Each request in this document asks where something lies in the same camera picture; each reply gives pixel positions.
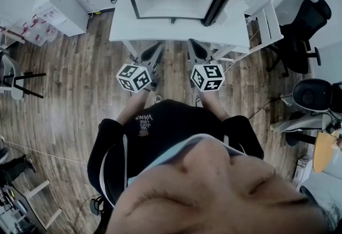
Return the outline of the wooden bar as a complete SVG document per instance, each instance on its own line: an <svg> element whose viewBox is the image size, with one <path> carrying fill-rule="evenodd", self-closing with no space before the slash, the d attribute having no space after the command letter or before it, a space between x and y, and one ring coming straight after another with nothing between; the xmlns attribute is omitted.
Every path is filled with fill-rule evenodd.
<svg viewBox="0 0 342 234"><path fill-rule="evenodd" d="M19 42L22 44L26 43L26 40L23 36L11 31L11 30L8 30L5 27L0 26L0 32L2 32L5 37L10 38L16 42Z"/></svg>

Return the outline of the white box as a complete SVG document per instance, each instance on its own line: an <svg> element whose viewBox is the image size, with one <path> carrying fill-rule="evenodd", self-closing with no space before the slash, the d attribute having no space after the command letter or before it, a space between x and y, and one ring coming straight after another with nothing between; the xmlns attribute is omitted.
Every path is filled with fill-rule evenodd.
<svg viewBox="0 0 342 234"><path fill-rule="evenodd" d="M293 175L293 181L297 184L304 182L309 178L313 167L313 158L310 155L304 155L297 160L297 166Z"/></svg>

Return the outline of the round wooden table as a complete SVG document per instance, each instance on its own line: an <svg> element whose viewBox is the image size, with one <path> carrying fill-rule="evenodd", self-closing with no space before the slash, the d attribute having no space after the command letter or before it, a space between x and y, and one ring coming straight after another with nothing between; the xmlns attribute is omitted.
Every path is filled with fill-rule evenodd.
<svg viewBox="0 0 342 234"><path fill-rule="evenodd" d="M326 131L319 132L314 145L313 171L322 172L328 166L335 151L342 153L342 134L339 131L334 131L332 134Z"/></svg>

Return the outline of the person's left forearm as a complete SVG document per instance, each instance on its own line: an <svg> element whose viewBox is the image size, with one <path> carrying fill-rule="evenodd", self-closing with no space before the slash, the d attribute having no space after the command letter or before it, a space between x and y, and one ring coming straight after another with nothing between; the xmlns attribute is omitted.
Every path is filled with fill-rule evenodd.
<svg viewBox="0 0 342 234"><path fill-rule="evenodd" d="M149 96L149 93L150 93L150 90L144 89L130 96L125 105L125 108L117 117L116 122L118 122L121 125L124 125L135 114L143 110L145 107L147 98Z"/></svg>

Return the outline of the black desk wooden legs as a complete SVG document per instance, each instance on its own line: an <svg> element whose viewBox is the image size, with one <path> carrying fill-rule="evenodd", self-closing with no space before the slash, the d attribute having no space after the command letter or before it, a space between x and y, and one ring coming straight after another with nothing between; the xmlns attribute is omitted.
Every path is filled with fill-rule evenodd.
<svg viewBox="0 0 342 234"><path fill-rule="evenodd" d="M16 189L12 184L3 186L0 190L0 226L7 234L19 234L24 231L37 232L38 234L50 234L49 227L62 213L58 208L44 221L40 218L32 205L32 198L50 184L44 181L32 190L24 193Z"/></svg>

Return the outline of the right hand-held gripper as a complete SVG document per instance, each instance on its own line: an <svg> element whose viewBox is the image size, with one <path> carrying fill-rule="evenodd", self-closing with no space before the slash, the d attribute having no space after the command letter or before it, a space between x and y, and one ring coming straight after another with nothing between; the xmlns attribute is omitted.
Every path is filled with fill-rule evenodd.
<svg viewBox="0 0 342 234"><path fill-rule="evenodd" d="M204 43L190 38L187 45L191 87L200 92L218 91L225 81L222 65L213 60L211 49Z"/></svg>

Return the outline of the white table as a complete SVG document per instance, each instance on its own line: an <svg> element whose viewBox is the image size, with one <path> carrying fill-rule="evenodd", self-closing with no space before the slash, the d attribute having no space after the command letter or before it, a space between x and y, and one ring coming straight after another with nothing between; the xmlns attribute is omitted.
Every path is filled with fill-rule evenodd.
<svg viewBox="0 0 342 234"><path fill-rule="evenodd" d="M225 24L214 23L205 27L199 20L177 19L172 25L170 19L137 19L130 0L118 0L113 15L109 41L121 41L131 54L136 51L130 41L163 40L197 41L222 46L223 54L229 52L250 54L250 42L243 13Z"/></svg>

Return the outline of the grey cloth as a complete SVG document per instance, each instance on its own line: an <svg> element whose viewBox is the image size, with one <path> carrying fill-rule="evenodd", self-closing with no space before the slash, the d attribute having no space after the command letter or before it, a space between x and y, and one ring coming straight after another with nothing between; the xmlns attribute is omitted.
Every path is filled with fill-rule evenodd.
<svg viewBox="0 0 342 234"><path fill-rule="evenodd" d="M291 116L298 116L298 118L286 121L279 120L276 123L270 124L270 130L278 133L305 130L322 130L324 119L322 114L311 115L310 112L306 114L295 112Z"/></svg>

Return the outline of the white wooden chair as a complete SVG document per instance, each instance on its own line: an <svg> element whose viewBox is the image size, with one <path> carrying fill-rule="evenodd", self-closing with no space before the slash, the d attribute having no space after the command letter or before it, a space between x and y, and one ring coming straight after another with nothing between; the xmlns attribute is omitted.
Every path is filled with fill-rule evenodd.
<svg viewBox="0 0 342 234"><path fill-rule="evenodd" d="M245 18L246 26L248 27L252 21L256 21L258 24L261 43L252 48L249 46L245 51L242 51L243 48L238 48L236 45L221 45L214 52L215 60L226 61L233 65L246 56L283 39L284 36L280 30L273 0L264 3L251 16Z"/></svg>

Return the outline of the person's right forearm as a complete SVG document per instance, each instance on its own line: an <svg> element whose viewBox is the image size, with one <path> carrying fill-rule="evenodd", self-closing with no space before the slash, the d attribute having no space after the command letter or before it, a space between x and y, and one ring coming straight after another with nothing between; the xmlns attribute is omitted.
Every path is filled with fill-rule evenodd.
<svg viewBox="0 0 342 234"><path fill-rule="evenodd" d="M216 91L199 92L199 97L204 109L211 111L220 121L230 118L228 112L219 102Z"/></svg>

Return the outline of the black shoe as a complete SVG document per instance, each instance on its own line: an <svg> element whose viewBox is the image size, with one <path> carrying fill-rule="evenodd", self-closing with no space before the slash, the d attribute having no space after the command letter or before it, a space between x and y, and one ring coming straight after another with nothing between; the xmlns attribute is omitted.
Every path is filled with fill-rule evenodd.
<svg viewBox="0 0 342 234"><path fill-rule="evenodd" d="M313 194L304 185L300 187L299 191L308 198L314 198Z"/></svg>

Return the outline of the black bag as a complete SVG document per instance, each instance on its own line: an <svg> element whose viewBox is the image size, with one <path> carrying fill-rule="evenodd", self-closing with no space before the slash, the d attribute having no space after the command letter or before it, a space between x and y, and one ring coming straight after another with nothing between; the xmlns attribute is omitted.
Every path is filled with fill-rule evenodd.
<svg viewBox="0 0 342 234"><path fill-rule="evenodd" d="M332 85L331 110L342 114L342 82Z"/></svg>

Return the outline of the pile of empty water bottles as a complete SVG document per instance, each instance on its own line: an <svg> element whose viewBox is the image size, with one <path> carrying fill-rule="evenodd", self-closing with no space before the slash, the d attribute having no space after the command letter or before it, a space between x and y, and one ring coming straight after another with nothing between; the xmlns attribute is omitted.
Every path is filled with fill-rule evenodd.
<svg viewBox="0 0 342 234"><path fill-rule="evenodd" d="M21 36L23 36L26 42L31 44L42 46L45 42L52 42L57 35L59 30L47 21L35 14L30 20L25 22L16 22L15 24L9 25L8 21L0 19L0 26L7 28ZM5 37L4 43L7 41L14 41L10 38Z"/></svg>

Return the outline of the light blue face mask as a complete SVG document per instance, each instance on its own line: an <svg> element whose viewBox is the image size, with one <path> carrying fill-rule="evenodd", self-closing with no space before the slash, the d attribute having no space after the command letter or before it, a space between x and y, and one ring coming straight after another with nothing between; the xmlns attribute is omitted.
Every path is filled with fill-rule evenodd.
<svg viewBox="0 0 342 234"><path fill-rule="evenodd" d="M143 174L145 171L159 165L166 164L167 162L170 162L173 158L178 156L180 153L185 151L186 149L190 147L196 146L200 141L202 140L212 140L218 144L221 144L230 155L237 156L237 155L246 155L245 152L241 152L239 150L236 150L235 148L226 145L224 142L218 140L217 138L208 135L208 134L197 134L193 135L186 140L183 140L174 146L170 147L168 150L166 150L163 154L158 156L152 163L150 163L147 167L145 167L138 175L131 177L128 179L128 184L129 186L138 176Z"/></svg>

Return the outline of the grey chair black legs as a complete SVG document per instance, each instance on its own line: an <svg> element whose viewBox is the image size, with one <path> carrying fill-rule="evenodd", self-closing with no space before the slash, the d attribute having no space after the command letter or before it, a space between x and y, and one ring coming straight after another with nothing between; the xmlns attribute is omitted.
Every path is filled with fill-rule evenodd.
<svg viewBox="0 0 342 234"><path fill-rule="evenodd" d="M32 95L37 98L43 99L43 96L30 91L24 87L25 80L36 77L44 77L45 73L33 74L32 72L23 73L20 69L19 63L11 59L9 56L4 55L1 58L3 63L3 76L0 79L0 92L10 91L14 100L20 101L24 95Z"/></svg>

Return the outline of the black office chair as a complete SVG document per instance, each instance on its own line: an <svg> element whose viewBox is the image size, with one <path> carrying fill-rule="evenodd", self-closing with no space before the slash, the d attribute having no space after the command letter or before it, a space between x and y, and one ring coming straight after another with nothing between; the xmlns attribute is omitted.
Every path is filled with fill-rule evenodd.
<svg viewBox="0 0 342 234"><path fill-rule="evenodd" d="M319 51L316 47L311 49L309 40L327 24L331 16L331 9L325 0L304 0L294 21L280 26L283 38L268 46L277 57L266 71L271 72L279 62L282 62L285 70L283 77L289 76L289 70L308 74L309 58L315 58L320 66Z"/></svg>

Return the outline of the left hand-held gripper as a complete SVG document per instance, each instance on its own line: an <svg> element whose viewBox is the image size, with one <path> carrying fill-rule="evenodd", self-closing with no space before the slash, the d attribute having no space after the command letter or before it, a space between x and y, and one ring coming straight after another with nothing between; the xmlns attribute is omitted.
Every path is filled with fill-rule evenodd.
<svg viewBox="0 0 342 234"><path fill-rule="evenodd" d="M122 89L132 93L142 90L155 92L160 81L157 66L163 52L164 45L158 42L135 57L133 63L124 64L116 74Z"/></svg>

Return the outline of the white chair black cushion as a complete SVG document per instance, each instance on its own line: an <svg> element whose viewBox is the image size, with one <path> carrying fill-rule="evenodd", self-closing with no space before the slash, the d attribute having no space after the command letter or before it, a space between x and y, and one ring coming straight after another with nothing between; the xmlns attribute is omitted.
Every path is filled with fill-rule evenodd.
<svg viewBox="0 0 342 234"><path fill-rule="evenodd" d="M306 134L311 131L325 131L327 127L333 123L332 114L329 112L331 106L332 84L321 79L305 79L298 82L293 88L292 99L293 105L305 109L306 113L311 115L322 114L323 127L322 130L305 130L295 132L285 132L285 139L288 145L295 146L299 142L315 144L315 138ZM298 116L290 116L291 119L296 119Z"/></svg>

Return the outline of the person's black shirt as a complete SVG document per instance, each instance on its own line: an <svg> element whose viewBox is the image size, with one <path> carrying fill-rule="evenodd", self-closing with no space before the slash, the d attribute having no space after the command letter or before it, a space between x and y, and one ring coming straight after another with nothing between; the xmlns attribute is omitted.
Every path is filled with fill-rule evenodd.
<svg viewBox="0 0 342 234"><path fill-rule="evenodd" d="M209 110L168 99L136 113L125 124L111 119L99 124L88 162L90 183L114 206L129 179L177 143L197 134L220 141L226 138L229 147L260 159L264 157L246 117L220 120Z"/></svg>

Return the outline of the white water dispenser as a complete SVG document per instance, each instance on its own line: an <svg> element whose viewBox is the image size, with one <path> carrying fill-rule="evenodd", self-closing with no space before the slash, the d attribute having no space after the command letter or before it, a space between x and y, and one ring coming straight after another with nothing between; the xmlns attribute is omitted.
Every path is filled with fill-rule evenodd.
<svg viewBox="0 0 342 234"><path fill-rule="evenodd" d="M33 12L63 34L85 34L89 16L76 0L36 0Z"/></svg>

